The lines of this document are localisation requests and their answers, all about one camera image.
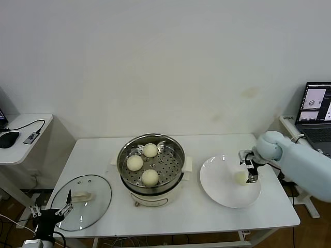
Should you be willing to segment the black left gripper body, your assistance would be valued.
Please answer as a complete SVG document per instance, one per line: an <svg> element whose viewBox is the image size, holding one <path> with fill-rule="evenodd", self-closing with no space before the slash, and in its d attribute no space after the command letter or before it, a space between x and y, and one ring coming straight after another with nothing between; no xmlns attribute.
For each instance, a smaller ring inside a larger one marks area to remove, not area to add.
<svg viewBox="0 0 331 248"><path fill-rule="evenodd" d="M56 224L64 220L64 215L59 209L41 210L36 217L35 238L52 239Z"/></svg>

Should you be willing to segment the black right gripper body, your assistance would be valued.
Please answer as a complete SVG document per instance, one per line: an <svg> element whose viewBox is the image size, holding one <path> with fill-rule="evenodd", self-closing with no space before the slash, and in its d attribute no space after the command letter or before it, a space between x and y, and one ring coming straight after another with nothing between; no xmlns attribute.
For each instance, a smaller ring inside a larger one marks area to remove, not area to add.
<svg viewBox="0 0 331 248"><path fill-rule="evenodd" d="M260 167L260 164L254 160L247 161L247 170L251 175L258 175L258 167Z"/></svg>

